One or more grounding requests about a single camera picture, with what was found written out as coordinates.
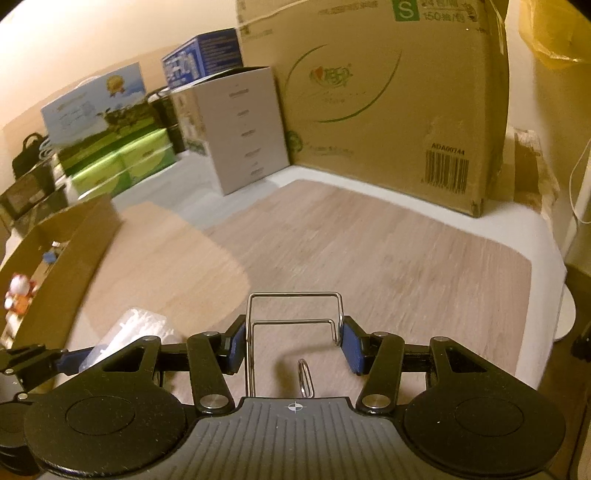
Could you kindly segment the red white cat figurine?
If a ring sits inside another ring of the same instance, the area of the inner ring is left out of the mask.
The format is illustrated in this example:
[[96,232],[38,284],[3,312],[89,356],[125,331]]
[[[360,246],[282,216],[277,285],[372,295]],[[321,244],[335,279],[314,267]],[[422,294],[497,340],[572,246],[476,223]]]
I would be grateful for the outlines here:
[[6,319],[22,318],[28,311],[39,285],[24,274],[14,274],[5,294]]

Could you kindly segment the clear bag of white parts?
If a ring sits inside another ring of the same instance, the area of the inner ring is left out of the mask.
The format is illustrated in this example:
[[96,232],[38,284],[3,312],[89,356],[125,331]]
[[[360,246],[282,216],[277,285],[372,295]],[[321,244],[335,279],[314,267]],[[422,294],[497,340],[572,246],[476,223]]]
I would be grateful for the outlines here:
[[110,355],[125,348],[134,341],[156,336],[162,344],[179,343],[182,338],[163,315],[148,310],[131,308],[127,310],[95,345],[79,366],[81,373]]

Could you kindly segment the silver wire rack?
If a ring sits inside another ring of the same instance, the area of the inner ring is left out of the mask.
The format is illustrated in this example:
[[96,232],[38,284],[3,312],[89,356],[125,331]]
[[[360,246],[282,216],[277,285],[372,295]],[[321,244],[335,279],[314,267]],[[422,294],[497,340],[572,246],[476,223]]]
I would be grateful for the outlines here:
[[335,291],[253,292],[245,312],[245,394],[332,397],[342,371],[344,301]]

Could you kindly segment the blue binder clip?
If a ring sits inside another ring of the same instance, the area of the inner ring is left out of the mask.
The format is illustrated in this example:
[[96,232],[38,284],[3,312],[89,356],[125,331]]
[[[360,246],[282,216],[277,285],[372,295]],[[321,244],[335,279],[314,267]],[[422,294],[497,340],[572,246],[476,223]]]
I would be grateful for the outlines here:
[[56,252],[54,250],[49,250],[49,251],[45,252],[42,255],[42,257],[43,257],[43,261],[45,263],[47,263],[48,265],[54,264],[58,259],[58,255],[56,254]]

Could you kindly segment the open cardboard tray box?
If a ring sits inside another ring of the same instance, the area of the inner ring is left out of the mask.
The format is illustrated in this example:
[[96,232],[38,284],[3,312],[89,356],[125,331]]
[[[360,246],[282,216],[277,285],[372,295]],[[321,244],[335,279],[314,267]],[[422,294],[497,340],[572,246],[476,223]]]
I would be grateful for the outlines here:
[[[121,226],[111,198],[101,195],[70,206],[35,226],[1,269],[1,292],[14,274],[39,284],[14,336],[14,348],[41,344],[63,347],[78,309],[104,255]],[[42,255],[54,250],[48,265]]]

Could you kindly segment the dark gift boxes stack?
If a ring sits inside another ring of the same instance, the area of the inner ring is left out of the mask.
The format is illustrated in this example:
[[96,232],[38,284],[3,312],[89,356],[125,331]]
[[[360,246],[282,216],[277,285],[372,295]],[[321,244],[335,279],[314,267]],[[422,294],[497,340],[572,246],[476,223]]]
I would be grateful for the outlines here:
[[37,224],[68,207],[65,186],[57,187],[51,165],[41,163],[1,194],[1,222],[26,236]]

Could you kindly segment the black bag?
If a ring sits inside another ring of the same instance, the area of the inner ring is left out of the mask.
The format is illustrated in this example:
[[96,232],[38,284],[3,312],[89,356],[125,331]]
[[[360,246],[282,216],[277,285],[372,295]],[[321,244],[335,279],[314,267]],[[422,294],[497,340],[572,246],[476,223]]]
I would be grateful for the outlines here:
[[34,132],[23,140],[22,151],[12,160],[12,171],[16,180],[39,162],[40,147],[46,139],[47,136]]

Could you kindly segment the green tissue packs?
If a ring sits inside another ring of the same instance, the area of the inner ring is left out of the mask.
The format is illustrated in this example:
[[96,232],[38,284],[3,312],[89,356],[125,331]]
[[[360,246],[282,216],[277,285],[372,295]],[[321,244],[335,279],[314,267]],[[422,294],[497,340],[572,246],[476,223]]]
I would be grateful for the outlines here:
[[114,197],[175,162],[167,130],[157,129],[73,174],[70,182],[79,200]]

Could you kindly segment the white standing fan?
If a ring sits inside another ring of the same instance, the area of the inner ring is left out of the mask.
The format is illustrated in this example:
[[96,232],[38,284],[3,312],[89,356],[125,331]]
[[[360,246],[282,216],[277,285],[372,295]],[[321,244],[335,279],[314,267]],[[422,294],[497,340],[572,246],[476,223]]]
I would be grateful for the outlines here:
[[590,259],[590,12],[588,1],[523,1],[519,33],[538,63],[538,93],[562,193],[556,214],[565,262]]

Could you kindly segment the white product box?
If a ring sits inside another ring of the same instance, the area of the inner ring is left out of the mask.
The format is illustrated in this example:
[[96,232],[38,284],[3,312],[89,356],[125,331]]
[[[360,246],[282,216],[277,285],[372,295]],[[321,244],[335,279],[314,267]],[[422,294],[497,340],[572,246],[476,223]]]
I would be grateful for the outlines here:
[[290,165],[269,66],[240,67],[170,91],[187,148],[204,156],[222,195]]

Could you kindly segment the meadow print milk box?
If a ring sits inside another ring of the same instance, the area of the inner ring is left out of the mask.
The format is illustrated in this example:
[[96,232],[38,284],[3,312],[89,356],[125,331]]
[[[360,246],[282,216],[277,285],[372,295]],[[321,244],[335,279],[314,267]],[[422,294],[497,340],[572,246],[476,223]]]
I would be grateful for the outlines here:
[[158,127],[140,65],[87,80],[41,108],[50,150],[73,175]]

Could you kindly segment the large brown cardboard box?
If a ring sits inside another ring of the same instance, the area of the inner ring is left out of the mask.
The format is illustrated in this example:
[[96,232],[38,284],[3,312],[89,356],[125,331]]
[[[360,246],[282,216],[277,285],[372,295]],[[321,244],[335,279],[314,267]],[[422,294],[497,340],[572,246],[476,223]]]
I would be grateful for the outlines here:
[[294,164],[483,213],[502,160],[504,1],[239,1],[276,76]]

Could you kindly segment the blue milk carton box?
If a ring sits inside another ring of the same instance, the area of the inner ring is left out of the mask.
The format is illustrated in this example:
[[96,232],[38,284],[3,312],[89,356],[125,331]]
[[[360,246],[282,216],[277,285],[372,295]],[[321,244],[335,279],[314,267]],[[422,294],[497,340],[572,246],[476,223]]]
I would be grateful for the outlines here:
[[242,68],[235,28],[202,33],[189,39],[161,59],[167,86],[184,86],[232,68]]

